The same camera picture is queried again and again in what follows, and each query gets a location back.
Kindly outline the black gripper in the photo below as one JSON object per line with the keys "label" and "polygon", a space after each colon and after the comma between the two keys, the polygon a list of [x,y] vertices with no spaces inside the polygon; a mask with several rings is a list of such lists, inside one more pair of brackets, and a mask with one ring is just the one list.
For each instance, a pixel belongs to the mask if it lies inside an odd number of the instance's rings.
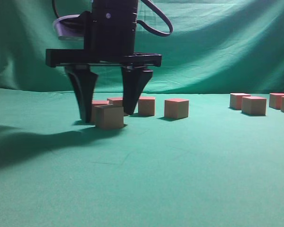
{"label": "black gripper", "polygon": [[[98,78],[98,74],[91,72],[89,65],[161,66],[160,54],[135,52],[136,16],[131,11],[84,11],[79,16],[84,25],[83,48],[45,51],[47,66],[65,66],[77,99],[80,118],[85,123],[91,122],[92,99]],[[145,86],[153,76],[153,70],[146,67],[122,67],[121,73],[124,112],[132,115]]]}

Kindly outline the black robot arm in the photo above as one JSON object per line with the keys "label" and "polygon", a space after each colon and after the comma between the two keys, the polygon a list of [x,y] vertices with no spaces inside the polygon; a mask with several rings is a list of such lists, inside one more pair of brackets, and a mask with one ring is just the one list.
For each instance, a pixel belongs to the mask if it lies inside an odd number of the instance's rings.
{"label": "black robot arm", "polygon": [[91,66],[101,63],[121,68],[124,113],[132,115],[143,89],[153,76],[148,66],[161,65],[160,54],[134,51],[136,0],[95,0],[92,11],[71,16],[83,37],[83,49],[46,49],[45,63],[63,66],[77,99],[80,118],[91,121],[92,98],[98,75]]}

